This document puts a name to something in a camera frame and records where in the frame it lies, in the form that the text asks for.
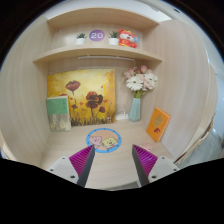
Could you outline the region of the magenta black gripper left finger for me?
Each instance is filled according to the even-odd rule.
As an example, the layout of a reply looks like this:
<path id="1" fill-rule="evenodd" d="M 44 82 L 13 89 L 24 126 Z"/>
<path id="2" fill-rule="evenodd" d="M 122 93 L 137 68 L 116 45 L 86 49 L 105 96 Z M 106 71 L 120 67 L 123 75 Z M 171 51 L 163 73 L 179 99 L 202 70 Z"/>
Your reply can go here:
<path id="1" fill-rule="evenodd" d="M 86 185 L 94 157 L 95 148 L 93 145 L 90 145 L 69 157 L 73 168 L 78 174 L 77 184 L 81 187 Z"/>

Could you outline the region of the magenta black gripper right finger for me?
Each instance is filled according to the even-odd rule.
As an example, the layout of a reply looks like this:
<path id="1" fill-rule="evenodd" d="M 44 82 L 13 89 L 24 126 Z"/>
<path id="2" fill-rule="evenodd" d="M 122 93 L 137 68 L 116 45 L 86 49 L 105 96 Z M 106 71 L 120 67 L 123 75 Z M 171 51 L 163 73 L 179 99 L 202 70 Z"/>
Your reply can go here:
<path id="1" fill-rule="evenodd" d="M 141 186 L 149 183 L 149 173 L 158 157 L 137 145 L 132 145 L 132 156 Z"/>

